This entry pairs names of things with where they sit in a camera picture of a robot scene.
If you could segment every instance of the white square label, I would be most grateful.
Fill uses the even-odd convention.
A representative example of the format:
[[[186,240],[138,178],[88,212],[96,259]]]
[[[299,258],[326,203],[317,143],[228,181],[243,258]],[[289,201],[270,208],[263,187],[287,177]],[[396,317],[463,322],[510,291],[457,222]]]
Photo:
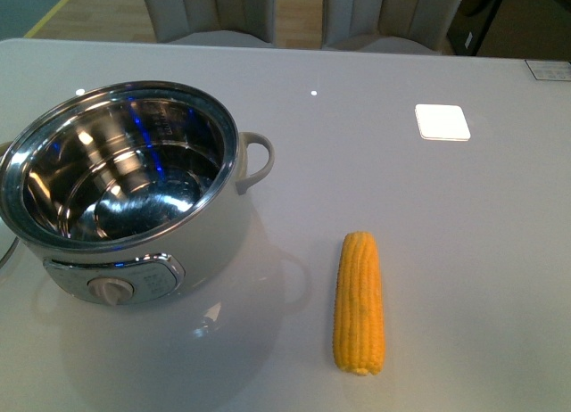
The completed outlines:
[[[418,129],[426,140],[466,142],[470,138],[468,123],[459,106],[417,104]]]

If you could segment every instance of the chair backrest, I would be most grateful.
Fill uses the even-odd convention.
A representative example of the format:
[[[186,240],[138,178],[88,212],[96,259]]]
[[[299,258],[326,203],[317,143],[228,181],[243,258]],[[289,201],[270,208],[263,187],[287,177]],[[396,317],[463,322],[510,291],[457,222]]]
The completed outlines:
[[[159,42],[215,30],[240,31],[274,42],[275,0],[145,0],[145,4]]]
[[[324,0],[323,45],[380,33],[438,50],[461,0]]]

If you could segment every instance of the pot handle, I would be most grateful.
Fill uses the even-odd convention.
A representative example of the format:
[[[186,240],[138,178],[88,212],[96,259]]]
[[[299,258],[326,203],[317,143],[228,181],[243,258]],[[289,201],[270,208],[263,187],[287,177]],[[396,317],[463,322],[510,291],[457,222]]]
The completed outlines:
[[[268,162],[266,165],[263,166],[262,169],[252,173],[251,175],[247,175],[248,171],[248,152],[247,147],[250,144],[261,144],[266,148],[268,151]],[[237,181],[236,181],[236,190],[238,191],[238,195],[243,195],[246,193],[250,186],[255,185],[259,181],[261,181],[268,173],[271,171],[272,167],[274,166],[274,146],[272,143],[266,138],[265,136],[258,134],[258,133],[240,133],[240,150],[243,151],[243,158],[244,160],[241,161],[240,170],[238,171]]]

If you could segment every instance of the stainless steel pot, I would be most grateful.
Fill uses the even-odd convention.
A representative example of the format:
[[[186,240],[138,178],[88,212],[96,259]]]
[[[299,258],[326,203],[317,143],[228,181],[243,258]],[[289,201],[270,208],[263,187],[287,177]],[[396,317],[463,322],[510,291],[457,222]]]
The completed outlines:
[[[249,144],[268,161],[247,175]],[[274,150],[238,133],[192,87],[133,82],[53,108],[0,163],[0,217],[54,281],[85,301],[129,304],[194,287],[228,263],[249,214],[246,190]]]

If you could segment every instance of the yellow corn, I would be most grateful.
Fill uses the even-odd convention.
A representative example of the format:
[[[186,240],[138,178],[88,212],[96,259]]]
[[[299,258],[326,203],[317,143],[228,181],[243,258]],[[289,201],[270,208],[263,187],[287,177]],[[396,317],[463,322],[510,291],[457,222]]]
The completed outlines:
[[[357,375],[378,374],[385,361],[381,273],[375,238],[353,232],[343,241],[333,329],[335,364]]]

